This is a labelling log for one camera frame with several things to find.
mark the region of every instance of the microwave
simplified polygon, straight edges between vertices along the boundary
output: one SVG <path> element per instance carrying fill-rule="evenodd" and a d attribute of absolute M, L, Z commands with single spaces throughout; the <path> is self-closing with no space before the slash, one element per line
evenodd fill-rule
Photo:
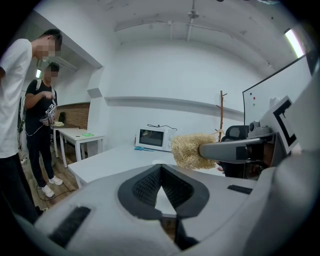
<path fill-rule="evenodd" d="M 168 127 L 141 127 L 135 135 L 135 146 L 171 152 L 171 140 L 176 131 Z"/>

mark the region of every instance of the man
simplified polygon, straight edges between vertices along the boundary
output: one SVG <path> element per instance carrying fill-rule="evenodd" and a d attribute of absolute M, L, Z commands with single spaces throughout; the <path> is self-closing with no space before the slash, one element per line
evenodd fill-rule
<path fill-rule="evenodd" d="M 0 189 L 13 211 L 31 223 L 38 214 L 18 155 L 18 106 L 33 57 L 41 60 L 60 51 L 62 35 L 49 29 L 30 42 L 16 40 L 0 60 Z"/>
<path fill-rule="evenodd" d="M 24 108 L 25 114 L 25 132 L 26 141 L 29 151 L 29 159 L 33 175 L 45 195 L 49 198 L 54 196 L 54 192 L 47 185 L 42 176 L 39 165 L 39 152 L 42 155 L 43 164 L 48 174 L 51 184 L 61 185 L 63 181 L 54 176 L 52 169 L 52 158 L 50 151 L 51 142 L 51 118 L 46 117 L 46 111 L 50 109 L 50 105 L 57 106 L 57 93 L 52 89 L 51 85 L 58 78 L 59 65 L 50 63 L 44 71 L 43 80 L 33 80 L 25 93 Z"/>

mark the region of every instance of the wooden floor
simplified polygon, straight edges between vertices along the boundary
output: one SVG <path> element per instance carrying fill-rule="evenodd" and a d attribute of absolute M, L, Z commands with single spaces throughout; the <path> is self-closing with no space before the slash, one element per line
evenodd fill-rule
<path fill-rule="evenodd" d="M 56 203 L 62 201 L 67 196 L 69 196 L 72 193 L 70 191 L 75 191 L 78 189 L 75 176 L 68 170 L 68 168 L 64 167 L 64 164 L 62 162 L 62 157 L 61 157 L 61 151 L 59 150 L 60 145 L 58 144 L 57 147 L 58 147 L 59 158 L 56 158 L 56 154 L 53 150 L 53 147 L 51 147 L 51 156 L 52 156 L 52 165 L 53 165 L 52 168 L 53 168 L 54 175 L 56 175 L 59 179 L 63 180 L 63 184 L 55 185 L 49 182 L 47 183 L 55 193 L 55 195 L 51 198 L 47 197 L 45 193 L 41 190 L 41 188 L 37 186 L 37 181 L 32 173 L 29 157 L 28 155 L 25 156 L 28 158 L 28 161 L 23 166 L 23 171 L 28 180 L 28 183 L 32 192 L 34 204 L 35 206 L 39 206 L 40 209 L 44 209 L 46 207 L 50 208 L 54 206 Z M 65 150 L 65 157 L 66 157 L 67 164 L 69 165 L 76 162 L 75 148 L 69 144 L 64 144 L 64 150 Z M 42 170 L 43 178 L 45 181 L 48 181 L 49 179 L 44 167 L 42 157 L 39 158 L 39 163 Z"/>

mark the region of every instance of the white wall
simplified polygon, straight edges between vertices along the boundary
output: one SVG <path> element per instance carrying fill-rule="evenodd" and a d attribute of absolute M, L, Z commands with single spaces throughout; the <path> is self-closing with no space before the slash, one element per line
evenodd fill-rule
<path fill-rule="evenodd" d="M 91 97 L 87 92 L 90 77 L 94 68 L 84 63 L 76 72 L 61 70 L 54 89 L 58 96 L 58 105 L 90 102 Z"/>
<path fill-rule="evenodd" d="M 220 90 L 227 93 L 223 129 L 243 125 L 242 92 L 262 77 L 223 50 L 183 41 L 121 46 L 106 94 L 108 149 L 133 144 L 139 127 L 168 125 L 177 135 L 220 128 Z"/>
<path fill-rule="evenodd" d="M 107 134 L 109 110 L 103 95 L 109 88 L 113 57 L 119 45 L 112 19 L 94 0 L 46 0 L 35 11 L 45 19 L 44 23 L 63 32 L 63 42 L 69 48 L 100 68 L 93 72 L 87 87 L 91 97 L 88 129 L 94 134 Z"/>
<path fill-rule="evenodd" d="M 132 105 L 110 106 L 107 149 L 125 144 L 133 145 L 136 131 L 147 124 L 168 125 L 172 128 L 177 128 L 176 135 L 215 133 L 215 129 L 218 130 L 220 128 L 220 117 L 213 116 L 208 110 L 204 112 L 177 110 L 176 107 L 165 109 L 165 107 L 152 108 Z M 223 130 L 226 131 L 230 126 L 241 126 L 243 124 L 243 117 L 237 120 L 224 118 Z"/>
<path fill-rule="evenodd" d="M 240 58 L 218 48 L 184 41 L 124 44 L 115 56 L 112 97 L 158 97 L 244 108 L 242 92 L 263 77 Z"/>

